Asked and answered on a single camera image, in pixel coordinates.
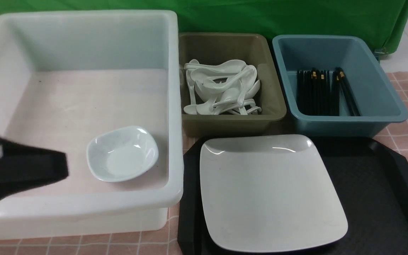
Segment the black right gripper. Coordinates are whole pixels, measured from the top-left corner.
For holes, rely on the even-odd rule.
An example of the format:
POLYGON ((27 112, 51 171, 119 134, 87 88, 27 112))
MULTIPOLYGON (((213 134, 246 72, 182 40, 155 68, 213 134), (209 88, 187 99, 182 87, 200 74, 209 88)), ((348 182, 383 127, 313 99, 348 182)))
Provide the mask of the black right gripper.
POLYGON ((0 158, 2 158, 0 200, 6 195, 63 181, 69 176, 64 152, 4 142, 0 137, 0 158))

